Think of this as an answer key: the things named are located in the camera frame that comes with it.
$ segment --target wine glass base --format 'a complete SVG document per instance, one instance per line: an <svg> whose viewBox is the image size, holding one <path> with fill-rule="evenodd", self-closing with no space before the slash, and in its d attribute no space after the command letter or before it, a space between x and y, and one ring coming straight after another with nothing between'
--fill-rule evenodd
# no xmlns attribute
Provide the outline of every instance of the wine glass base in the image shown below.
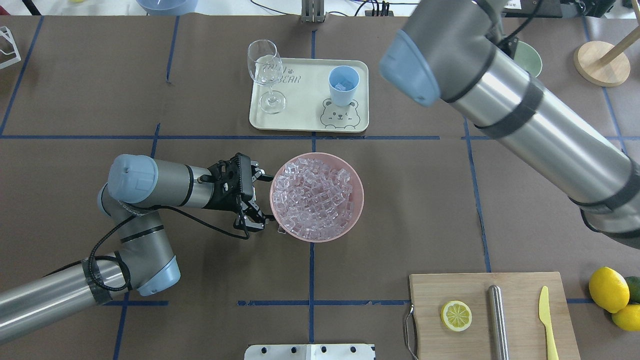
<svg viewBox="0 0 640 360"><path fill-rule="evenodd" d="M266 92L260 96L260 109L267 114L281 113L287 106L287 99L282 92Z"/></svg>

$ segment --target pink bowl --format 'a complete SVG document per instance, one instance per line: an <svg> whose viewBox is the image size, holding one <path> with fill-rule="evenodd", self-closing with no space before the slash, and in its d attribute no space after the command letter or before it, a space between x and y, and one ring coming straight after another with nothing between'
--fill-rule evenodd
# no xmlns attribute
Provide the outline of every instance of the pink bowl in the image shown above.
<svg viewBox="0 0 640 360"><path fill-rule="evenodd" d="M293 236L294 238L300 239L303 241L308 241L310 243L324 243L327 241L335 240L341 237L342 235L348 233L349 230L351 230L351 228L358 222L358 219L360 218L360 214L362 214L362 208L364 207L364 189L362 188L362 182L360 181L360 177L358 177L358 173L356 172L356 170L353 170L353 167L351 167L351 165L349 165L346 161L340 159L335 155L327 154L325 152L308 152L306 154L298 155L295 158L287 161L284 165L282 165L280 170L278 170L274 178L277 179L278 176L282 175L282 172L284 171L284 167L286 164L292 163L296 161L298 158L321 160L323 163L331 166L331 168L335 168L335 169L344 168L351 173L351 185L353 186L353 191L349 196L349 201L353 201L353 205L354 205L353 215L351 216L351 221L347 224L347 226L344 228L344 231L342 233L340 233L337 236L334 236L333 238L328 238L325 240L305 239L290 232L284 226L282 228L284 229L284 231L287 232L287 234ZM281 223L280 214L278 214L278 212L275 211L275 208L273 206L273 192L275 192L275 188L276 188L276 184L275 184L275 181L273 181L271 183L271 190L269 191L269 203L271 204L271 212L273 213L273 216L276 218L276 221L278 222L278 224L280 224Z"/></svg>

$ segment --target bear face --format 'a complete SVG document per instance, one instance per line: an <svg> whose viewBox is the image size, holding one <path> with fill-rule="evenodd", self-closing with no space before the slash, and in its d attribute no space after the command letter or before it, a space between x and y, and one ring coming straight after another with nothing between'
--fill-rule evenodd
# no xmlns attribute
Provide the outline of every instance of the bear face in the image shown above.
<svg viewBox="0 0 640 360"><path fill-rule="evenodd" d="M324 125L324 128L334 129L346 129L352 127L353 129L360 123L360 116L358 115L358 102L351 100L347 106L337 106L331 99L325 99L323 101L324 111L320 116L320 122Z"/></svg>

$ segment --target green bowl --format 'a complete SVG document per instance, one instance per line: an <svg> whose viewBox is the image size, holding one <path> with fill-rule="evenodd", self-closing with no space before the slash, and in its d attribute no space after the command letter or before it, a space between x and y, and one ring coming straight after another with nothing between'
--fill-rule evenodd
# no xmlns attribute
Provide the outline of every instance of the green bowl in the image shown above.
<svg viewBox="0 0 640 360"><path fill-rule="evenodd" d="M542 72L542 58L540 58L540 54L524 41L518 42L513 61L534 77L538 77L540 72Z"/></svg>

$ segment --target wooden stand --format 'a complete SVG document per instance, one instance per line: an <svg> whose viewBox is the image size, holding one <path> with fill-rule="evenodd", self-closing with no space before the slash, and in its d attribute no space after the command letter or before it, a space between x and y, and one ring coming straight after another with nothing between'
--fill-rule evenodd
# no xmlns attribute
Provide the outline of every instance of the wooden stand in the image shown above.
<svg viewBox="0 0 640 360"><path fill-rule="evenodd" d="M637 0L632 0L632 3L640 24ZM618 86L627 80L631 72L629 59L623 51L639 38L640 26L615 46L608 42L590 41L575 51L573 64L582 77L596 85Z"/></svg>

